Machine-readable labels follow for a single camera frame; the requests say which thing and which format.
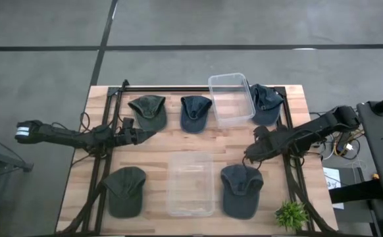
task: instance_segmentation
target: white paper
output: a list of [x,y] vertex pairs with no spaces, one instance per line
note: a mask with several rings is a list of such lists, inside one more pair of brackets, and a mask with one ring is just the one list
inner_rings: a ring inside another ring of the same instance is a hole
[[[323,173],[326,179],[326,183],[328,184],[328,189],[341,188],[341,179],[339,177],[339,170],[323,168]],[[335,203],[335,204],[332,204],[332,206],[336,209],[344,209],[343,203]]]

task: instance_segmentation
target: concrete floor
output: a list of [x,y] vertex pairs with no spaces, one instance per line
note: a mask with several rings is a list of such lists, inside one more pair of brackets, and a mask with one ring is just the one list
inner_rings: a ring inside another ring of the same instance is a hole
[[[99,45],[110,0],[2,0],[0,46]],[[383,43],[383,0],[124,0],[109,45]],[[18,121],[79,127],[97,52],[0,52],[0,140],[27,161],[14,172],[0,236],[54,231],[73,149],[20,145]],[[311,111],[383,98],[383,49],[107,52],[99,85],[206,84],[241,72],[250,83],[303,84]],[[375,171],[367,143],[360,158]],[[333,158],[324,166],[346,165]],[[340,227],[364,233],[363,227]]]

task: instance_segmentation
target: transparent plastic bin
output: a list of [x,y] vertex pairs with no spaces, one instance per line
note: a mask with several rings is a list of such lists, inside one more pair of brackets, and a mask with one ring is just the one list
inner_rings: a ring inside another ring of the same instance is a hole
[[213,160],[200,152],[173,153],[168,164],[166,208],[173,217],[207,217],[215,209]]
[[208,84],[219,128],[240,126],[255,116],[249,84],[243,74],[211,76]]

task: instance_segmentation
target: gray baseball cap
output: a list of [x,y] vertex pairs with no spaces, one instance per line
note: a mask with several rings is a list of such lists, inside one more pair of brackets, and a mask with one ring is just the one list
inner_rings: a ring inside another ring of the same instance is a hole
[[144,95],[128,103],[140,127],[146,131],[160,131],[166,126],[165,97]]
[[199,95],[181,98],[180,126],[183,131],[198,134],[204,131],[212,101]]
[[281,104],[284,102],[282,96],[274,89],[259,84],[250,87],[250,94],[256,110],[253,122],[264,126],[274,124],[278,120]]
[[118,218],[140,214],[146,174],[137,167],[124,167],[102,181],[108,189],[109,213]]
[[259,206],[259,194],[263,186],[259,170],[243,165],[230,165],[221,170],[220,177],[224,184],[224,212],[237,219],[252,218]]

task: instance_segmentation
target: navy baseball cap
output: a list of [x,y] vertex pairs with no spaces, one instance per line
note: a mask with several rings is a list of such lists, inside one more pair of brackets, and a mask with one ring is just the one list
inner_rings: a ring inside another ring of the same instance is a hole
[[183,131],[198,134],[204,131],[212,101],[199,95],[181,98],[180,126]]
[[106,177],[102,183],[108,189],[109,213],[118,218],[138,216],[145,181],[145,171],[137,167],[124,167]]
[[146,131],[160,131],[166,126],[165,97],[144,95],[128,103],[140,127]]
[[279,117],[284,99],[272,88],[254,84],[250,87],[251,100],[255,105],[253,122],[258,125],[273,125]]
[[263,186],[260,171],[253,167],[230,165],[221,170],[220,177],[224,184],[224,212],[237,219],[252,218],[259,206],[259,194]]

